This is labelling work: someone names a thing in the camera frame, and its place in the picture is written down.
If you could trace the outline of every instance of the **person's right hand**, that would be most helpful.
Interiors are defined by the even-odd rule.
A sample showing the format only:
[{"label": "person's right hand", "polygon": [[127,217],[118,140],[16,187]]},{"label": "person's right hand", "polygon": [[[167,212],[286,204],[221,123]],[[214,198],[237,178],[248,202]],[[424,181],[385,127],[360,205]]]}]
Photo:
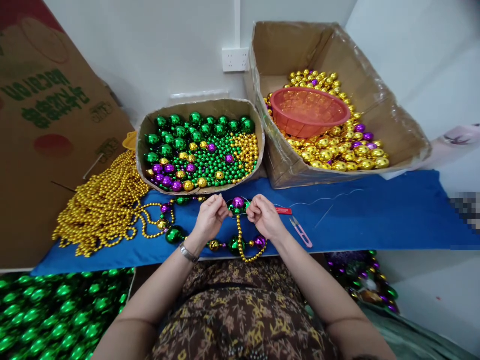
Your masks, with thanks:
[{"label": "person's right hand", "polygon": [[275,206],[261,194],[253,198],[246,214],[248,220],[254,223],[260,234],[268,240],[281,241],[289,234]]}]

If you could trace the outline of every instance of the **cardboard box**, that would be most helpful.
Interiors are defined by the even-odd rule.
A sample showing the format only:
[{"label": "cardboard box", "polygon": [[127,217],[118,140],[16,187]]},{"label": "cardboard box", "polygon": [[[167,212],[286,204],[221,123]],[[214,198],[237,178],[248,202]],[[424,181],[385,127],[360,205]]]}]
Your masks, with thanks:
[{"label": "cardboard box", "polygon": [[35,267],[84,177],[110,166],[132,131],[48,7],[0,2],[0,269]]},{"label": "cardboard box", "polygon": [[190,114],[193,112],[199,112],[203,116],[213,116],[219,118],[222,115],[229,117],[230,119],[240,119],[242,116],[249,116],[251,120],[255,122],[255,134],[258,141],[258,161],[256,168],[250,173],[250,175],[242,181],[249,181],[261,177],[261,165],[262,159],[264,157],[265,150],[265,134],[262,129],[262,121],[260,120],[259,113],[255,110],[253,104],[248,100],[239,100],[239,99],[220,99],[220,100],[207,100],[199,102],[191,102],[180,105],[174,105],[170,107],[161,108],[158,111],[154,111],[148,114],[145,119],[143,119],[140,129],[138,130],[138,137],[136,141],[136,165],[138,172],[140,173],[141,178],[149,184],[155,190],[172,196],[185,196],[185,195],[205,195],[205,194],[215,194],[221,193],[225,190],[231,189],[237,186],[237,184],[230,184],[224,186],[209,186],[205,188],[195,188],[190,192],[180,191],[180,192],[165,192],[160,189],[158,186],[152,184],[147,178],[147,169],[150,169],[150,166],[145,161],[145,154],[149,152],[147,143],[145,142],[145,135],[156,134],[158,132],[158,127],[156,124],[156,119],[158,116],[169,117],[172,114],[177,114],[182,116],[184,119],[188,119]]},{"label": "cardboard box", "polygon": [[[338,73],[362,122],[383,140],[391,167],[339,172],[306,165],[269,116],[264,97],[288,83],[292,72]],[[431,145],[418,123],[397,104],[362,51],[336,23],[258,22],[253,30],[245,85],[266,134],[265,166],[274,189],[356,180],[408,169],[430,156]]]}]

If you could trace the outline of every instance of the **hand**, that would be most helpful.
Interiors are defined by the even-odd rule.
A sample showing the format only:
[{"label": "hand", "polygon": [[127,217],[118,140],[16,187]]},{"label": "hand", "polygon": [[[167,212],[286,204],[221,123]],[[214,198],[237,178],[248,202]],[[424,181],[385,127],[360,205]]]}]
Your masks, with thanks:
[{"label": "hand", "polygon": [[227,207],[222,194],[210,196],[200,206],[200,212],[196,218],[195,228],[191,232],[191,236],[202,239],[205,244],[208,243],[219,234],[222,223],[228,216],[231,217],[233,214]]},{"label": "hand", "polygon": [[281,241],[289,234],[275,206],[261,194],[253,198],[246,214],[248,220],[254,223],[260,234],[268,240]]}]

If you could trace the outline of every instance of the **orange plastic basket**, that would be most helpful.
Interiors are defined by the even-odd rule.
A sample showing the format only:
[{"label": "orange plastic basket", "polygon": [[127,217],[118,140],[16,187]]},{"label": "orange plastic basket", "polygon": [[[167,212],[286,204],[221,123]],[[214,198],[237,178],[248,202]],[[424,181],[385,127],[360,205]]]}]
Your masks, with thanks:
[{"label": "orange plastic basket", "polygon": [[350,118],[350,109],[342,100],[308,87],[278,90],[270,103],[278,128],[297,138],[324,134]]}]

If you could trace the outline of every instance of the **box of green beads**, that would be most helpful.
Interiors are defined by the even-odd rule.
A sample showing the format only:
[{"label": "box of green beads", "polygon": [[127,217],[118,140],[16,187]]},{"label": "box of green beads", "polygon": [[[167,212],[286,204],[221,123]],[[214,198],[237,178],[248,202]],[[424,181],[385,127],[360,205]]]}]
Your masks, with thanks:
[{"label": "box of green beads", "polygon": [[265,148],[260,115],[239,99],[164,107],[145,117],[137,136],[138,172],[169,195],[219,193],[248,181]]}]

